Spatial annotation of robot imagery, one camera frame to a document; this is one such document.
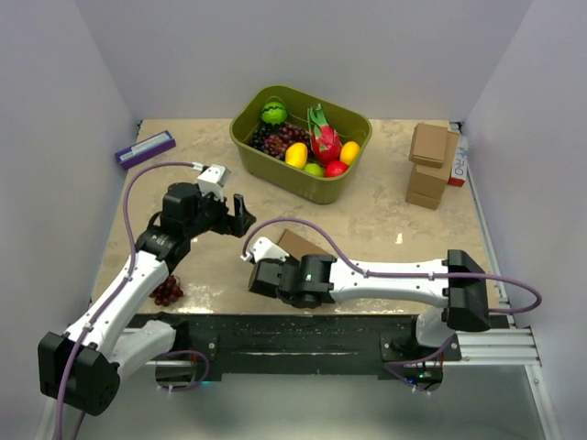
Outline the brown cardboard paper box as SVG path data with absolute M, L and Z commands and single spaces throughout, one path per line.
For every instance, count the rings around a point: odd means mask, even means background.
M 277 245 L 291 257 L 300 260 L 305 255 L 330 255 L 315 243 L 299 236 L 294 231 L 285 228 L 277 242 Z

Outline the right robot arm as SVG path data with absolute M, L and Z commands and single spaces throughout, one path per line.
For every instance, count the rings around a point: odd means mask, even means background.
M 423 303 L 408 338 L 411 354 L 431 359 L 456 332 L 491 328 L 486 273 L 466 252 L 413 263 L 345 261 L 331 255 L 255 258 L 250 292 L 299 309 L 358 299 Z

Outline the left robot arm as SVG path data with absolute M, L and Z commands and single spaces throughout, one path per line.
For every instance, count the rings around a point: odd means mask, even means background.
M 191 250 L 191 241 L 207 232 L 243 237 L 254 225 L 240 194 L 227 207 L 225 197 L 205 192 L 199 183 L 172 184 L 123 269 L 99 300 L 63 333 L 48 332 L 39 341 L 39 386 L 42 394 L 97 416 L 111 404 L 132 358 L 164 354 L 183 358 L 190 337 L 161 320 L 162 331 L 143 347 L 115 357 L 116 343 L 146 298 L 161 285 Z

